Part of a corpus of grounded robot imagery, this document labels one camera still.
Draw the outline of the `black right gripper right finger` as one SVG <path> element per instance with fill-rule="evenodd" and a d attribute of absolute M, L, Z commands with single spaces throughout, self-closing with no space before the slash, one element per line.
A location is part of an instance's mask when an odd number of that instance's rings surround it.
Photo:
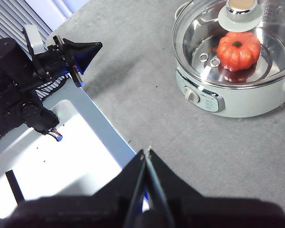
<path fill-rule="evenodd" d="M 206 197 L 177 176 L 152 150 L 146 166 L 153 208 L 174 228 L 285 228 L 280 206 L 259 199 Z"/>

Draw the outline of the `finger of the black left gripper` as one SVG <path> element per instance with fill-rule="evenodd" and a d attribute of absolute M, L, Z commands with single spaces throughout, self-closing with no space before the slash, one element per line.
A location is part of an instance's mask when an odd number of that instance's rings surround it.
<path fill-rule="evenodd" d="M 63 38 L 63 42 L 73 56 L 79 57 L 94 57 L 102 48 L 101 42 L 78 43 L 66 38 Z"/>
<path fill-rule="evenodd" d="M 76 65 L 78 66 L 79 72 L 83 74 L 93 58 L 100 51 L 101 47 L 87 47 L 82 50 L 73 51 Z"/>

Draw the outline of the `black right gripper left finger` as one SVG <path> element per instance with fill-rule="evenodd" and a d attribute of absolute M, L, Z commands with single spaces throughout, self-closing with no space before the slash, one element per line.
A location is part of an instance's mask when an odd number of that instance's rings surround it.
<path fill-rule="evenodd" d="M 23 200 L 0 228 L 122 228 L 143 210 L 144 172 L 140 150 L 95 194 Z"/>

